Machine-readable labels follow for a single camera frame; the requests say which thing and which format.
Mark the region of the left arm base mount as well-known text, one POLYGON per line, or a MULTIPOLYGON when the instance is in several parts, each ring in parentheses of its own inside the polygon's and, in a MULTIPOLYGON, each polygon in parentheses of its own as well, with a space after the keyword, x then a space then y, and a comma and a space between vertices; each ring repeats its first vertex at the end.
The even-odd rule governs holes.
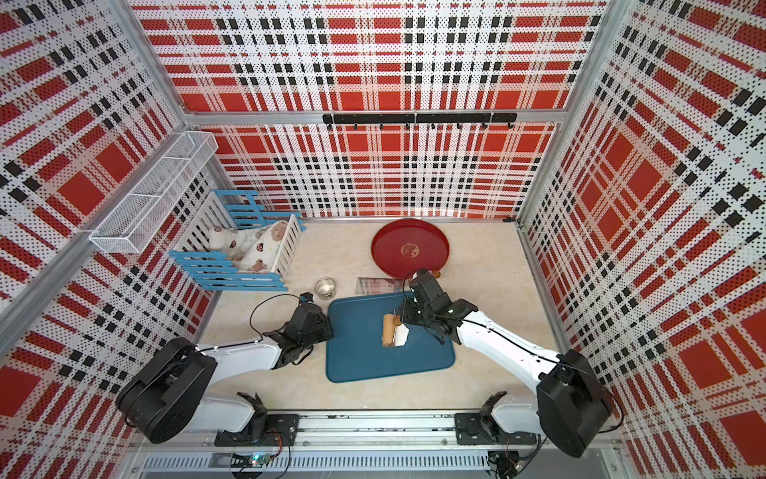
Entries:
POLYGON ((299 414, 254 416, 241 432, 219 431, 216 447, 293 446, 298 432, 299 414))

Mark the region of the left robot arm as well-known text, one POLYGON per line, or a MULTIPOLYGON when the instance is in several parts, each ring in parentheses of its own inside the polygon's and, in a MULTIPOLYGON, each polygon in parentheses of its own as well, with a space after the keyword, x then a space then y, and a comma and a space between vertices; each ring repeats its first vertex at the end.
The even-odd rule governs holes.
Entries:
POLYGON ((263 401, 245 392, 215 397, 209 388, 249 372, 299 365, 315 345, 331 339, 329 317, 304 295, 289 321, 255 339, 223 345, 169 341, 120 390, 116 407, 153 444, 203 431, 214 432, 218 445, 255 444, 277 430, 268 424, 263 401))

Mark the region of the wooden rolling pin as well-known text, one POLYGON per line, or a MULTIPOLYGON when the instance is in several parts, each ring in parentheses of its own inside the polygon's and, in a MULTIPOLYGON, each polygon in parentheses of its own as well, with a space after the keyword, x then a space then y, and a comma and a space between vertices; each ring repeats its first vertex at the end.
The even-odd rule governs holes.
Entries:
POLYGON ((402 325, 401 317, 395 313, 386 313, 383 317, 381 343, 384 347, 394 347, 394 329, 396 325, 402 325))

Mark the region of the white dough lump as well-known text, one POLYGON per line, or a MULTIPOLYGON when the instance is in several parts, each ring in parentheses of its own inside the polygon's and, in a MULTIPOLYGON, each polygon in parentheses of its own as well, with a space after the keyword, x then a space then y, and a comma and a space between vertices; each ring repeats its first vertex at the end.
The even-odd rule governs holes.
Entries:
POLYGON ((402 323, 402 325, 396 325, 394 329, 394 338, 393 338, 393 346, 394 347, 401 347, 404 346, 407 343, 409 335, 409 328, 407 325, 402 323))

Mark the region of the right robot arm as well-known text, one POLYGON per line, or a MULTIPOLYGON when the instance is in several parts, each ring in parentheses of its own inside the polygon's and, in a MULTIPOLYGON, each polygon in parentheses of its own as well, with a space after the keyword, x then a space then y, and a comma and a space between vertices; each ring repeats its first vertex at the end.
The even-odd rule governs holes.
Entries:
POLYGON ((571 349, 559 353, 536 345, 495 323, 476 305, 450 299, 426 269, 411 273, 401 321, 424 327, 439 340, 451 339, 492 359, 534 393, 537 405, 516 403, 499 391, 483 404, 479 427, 495 443, 514 434, 549 439, 560 451, 579 458, 616 410, 616 401, 596 377, 586 357, 571 349))

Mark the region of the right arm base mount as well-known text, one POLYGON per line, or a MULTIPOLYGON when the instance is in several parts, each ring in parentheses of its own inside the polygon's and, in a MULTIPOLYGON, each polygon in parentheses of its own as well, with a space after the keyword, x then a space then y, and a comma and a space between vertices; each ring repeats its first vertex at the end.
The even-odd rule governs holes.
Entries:
POLYGON ((538 435, 526 431, 508 433, 490 415, 480 412, 456 413, 454 422, 459 445, 532 446, 538 442, 538 435))

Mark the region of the teal plastic tray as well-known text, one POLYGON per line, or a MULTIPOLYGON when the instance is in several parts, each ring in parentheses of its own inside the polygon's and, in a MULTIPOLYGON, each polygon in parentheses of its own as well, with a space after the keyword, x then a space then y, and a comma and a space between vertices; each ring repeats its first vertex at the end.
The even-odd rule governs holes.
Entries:
POLYGON ((439 340, 401 315, 407 293, 337 299, 328 308, 333 339, 326 347, 326 377, 345 383, 423 373, 451 367, 448 339, 439 340))

